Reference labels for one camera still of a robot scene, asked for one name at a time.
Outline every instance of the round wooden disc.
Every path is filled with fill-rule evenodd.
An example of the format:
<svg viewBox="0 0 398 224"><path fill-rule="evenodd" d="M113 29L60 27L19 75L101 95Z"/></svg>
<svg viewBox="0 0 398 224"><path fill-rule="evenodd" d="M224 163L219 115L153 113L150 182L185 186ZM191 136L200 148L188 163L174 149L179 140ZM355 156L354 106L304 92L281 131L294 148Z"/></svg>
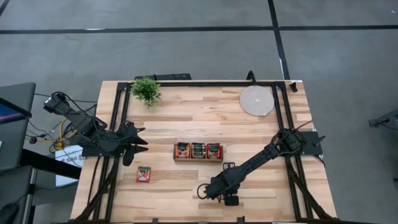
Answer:
<svg viewBox="0 0 398 224"><path fill-rule="evenodd" d="M239 102L242 109L253 116L265 116L274 108L271 87L252 85L241 92Z"/></svg>

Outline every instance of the monitor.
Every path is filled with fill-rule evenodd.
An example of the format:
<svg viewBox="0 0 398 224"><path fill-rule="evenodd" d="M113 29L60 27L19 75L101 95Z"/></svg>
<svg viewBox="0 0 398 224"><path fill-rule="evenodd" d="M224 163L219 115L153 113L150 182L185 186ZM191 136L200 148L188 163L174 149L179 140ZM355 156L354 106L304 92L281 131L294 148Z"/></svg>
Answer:
<svg viewBox="0 0 398 224"><path fill-rule="evenodd" d="M7 100L0 98L0 124L31 118L32 114Z"/></svg>

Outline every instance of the yellow cable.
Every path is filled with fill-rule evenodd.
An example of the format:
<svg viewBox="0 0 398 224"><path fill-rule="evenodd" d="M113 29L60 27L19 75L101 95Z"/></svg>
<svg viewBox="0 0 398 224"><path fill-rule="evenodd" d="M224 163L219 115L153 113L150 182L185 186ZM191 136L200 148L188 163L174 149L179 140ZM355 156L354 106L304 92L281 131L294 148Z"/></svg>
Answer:
<svg viewBox="0 0 398 224"><path fill-rule="evenodd" d="M41 143L51 142L51 143L54 143L55 141L50 141L50 140L46 140L46 141L44 141L44 140L37 140L37 142L41 142Z"/></svg>
<svg viewBox="0 0 398 224"><path fill-rule="evenodd" d="M72 137L74 137L74 135L77 133L77 130L76 130L76 131L74 131L73 133L71 133L69 136L64 136L64 137L63 137L63 124L64 124L64 122L65 122L66 120L67 120L67 119L65 118L65 119L63 119L63 120L61 121L61 123L60 123L60 139L59 139L59 140L57 140L57 141L48 141L48 140L43 141L43 140L37 140L37 142L41 142L41 143L48 143L48 142L49 142L49 143L55 143L55 145L54 145L55 150L56 150L56 151L62 150L63 147L64 147L64 145L63 145L64 139L72 138Z"/></svg>

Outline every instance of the floor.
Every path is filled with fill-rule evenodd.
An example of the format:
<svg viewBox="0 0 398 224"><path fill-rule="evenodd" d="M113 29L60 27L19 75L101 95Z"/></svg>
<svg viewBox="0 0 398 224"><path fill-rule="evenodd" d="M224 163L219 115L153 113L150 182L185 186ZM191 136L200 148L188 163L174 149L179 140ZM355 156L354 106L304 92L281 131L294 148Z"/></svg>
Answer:
<svg viewBox="0 0 398 224"><path fill-rule="evenodd" d="M231 80L253 70L257 79L303 80L315 126L326 136L322 147L338 216L398 222L392 181L398 177L398 135L368 125L368 119L398 107L397 1L0 0L0 5L0 85L35 82L37 93L59 90L95 101L103 80L153 73ZM199 26L240 31L134 29ZM32 121L48 130L60 117L42 109L44 99L35 97ZM25 145L41 154L48 147ZM52 175L40 176L44 185L54 185ZM67 221L70 195L38 206L34 223Z"/></svg>

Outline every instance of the green plant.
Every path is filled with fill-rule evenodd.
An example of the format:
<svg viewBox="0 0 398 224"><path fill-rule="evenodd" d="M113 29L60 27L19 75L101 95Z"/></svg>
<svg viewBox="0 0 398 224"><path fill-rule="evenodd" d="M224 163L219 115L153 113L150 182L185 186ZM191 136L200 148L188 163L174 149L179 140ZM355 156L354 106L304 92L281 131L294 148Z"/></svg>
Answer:
<svg viewBox="0 0 398 224"><path fill-rule="evenodd" d="M136 80L136 82L132 85L132 95L137 96L137 100L144 101L145 105L153 106L155 103L160 100L159 93L160 84L156 84L155 80L151 80L150 78L144 77L141 80Z"/></svg>

